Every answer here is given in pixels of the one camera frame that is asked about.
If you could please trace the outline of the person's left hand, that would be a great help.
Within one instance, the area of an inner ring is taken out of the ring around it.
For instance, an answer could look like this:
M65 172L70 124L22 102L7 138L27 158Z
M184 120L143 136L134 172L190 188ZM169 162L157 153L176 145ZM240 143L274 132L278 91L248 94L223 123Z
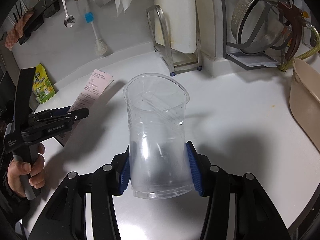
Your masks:
M33 200L41 192L46 183L44 170L44 145L39 143L37 151L34 151L35 162L24 162L18 155L14 155L7 170L7 181L11 190L19 197Z

